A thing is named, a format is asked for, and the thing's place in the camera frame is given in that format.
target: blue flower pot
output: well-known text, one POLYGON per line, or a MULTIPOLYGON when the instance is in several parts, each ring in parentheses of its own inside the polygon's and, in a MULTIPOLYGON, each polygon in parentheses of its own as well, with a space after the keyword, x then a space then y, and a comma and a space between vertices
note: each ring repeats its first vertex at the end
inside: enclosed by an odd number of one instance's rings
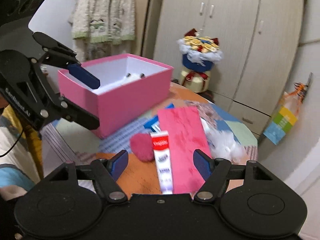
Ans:
POLYGON ((213 62, 208 61, 208 60, 204 60, 203 64, 204 66, 200 65, 199 63, 193 63, 190 60, 188 60, 187 58, 187 54, 182 55, 182 64, 188 68, 191 69, 193 71, 196 72, 205 72, 210 70, 213 67, 213 62))

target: toothpaste tube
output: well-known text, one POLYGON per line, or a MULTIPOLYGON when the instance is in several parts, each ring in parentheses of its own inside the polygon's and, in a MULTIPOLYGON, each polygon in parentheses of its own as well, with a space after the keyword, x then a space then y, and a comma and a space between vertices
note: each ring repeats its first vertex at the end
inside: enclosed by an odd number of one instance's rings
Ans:
POLYGON ((155 154, 156 167, 160 190, 162 194, 172 194, 172 170, 169 150, 169 136, 167 131, 151 133, 153 152, 155 154))

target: white wardrobe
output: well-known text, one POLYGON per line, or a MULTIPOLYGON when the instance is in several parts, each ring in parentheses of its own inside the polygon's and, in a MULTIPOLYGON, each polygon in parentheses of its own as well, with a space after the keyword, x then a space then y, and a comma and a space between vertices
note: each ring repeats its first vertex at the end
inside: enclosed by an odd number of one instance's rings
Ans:
POLYGON ((163 0, 154 60, 181 71, 176 41, 192 28, 219 38, 215 103, 258 137, 281 97, 298 46, 303 0, 163 0))

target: black cable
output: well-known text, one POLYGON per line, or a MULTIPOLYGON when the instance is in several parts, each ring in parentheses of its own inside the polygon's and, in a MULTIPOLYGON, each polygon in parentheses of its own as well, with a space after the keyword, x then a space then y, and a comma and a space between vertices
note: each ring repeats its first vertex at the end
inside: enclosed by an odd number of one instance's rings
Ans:
POLYGON ((7 152, 5 154, 0 155, 0 158, 6 156, 14 147, 15 145, 18 143, 18 141, 20 140, 21 136, 23 134, 23 130, 21 132, 21 134, 19 135, 18 139, 16 140, 16 142, 11 146, 11 148, 9 150, 7 150, 7 152))

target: blue sleeve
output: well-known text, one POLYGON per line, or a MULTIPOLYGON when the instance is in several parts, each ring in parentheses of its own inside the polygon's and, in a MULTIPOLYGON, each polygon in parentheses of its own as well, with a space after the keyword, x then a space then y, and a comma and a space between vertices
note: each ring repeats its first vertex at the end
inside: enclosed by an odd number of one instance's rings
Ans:
POLYGON ((35 184, 18 169, 0 168, 0 187, 9 185, 16 185, 29 191, 35 184))

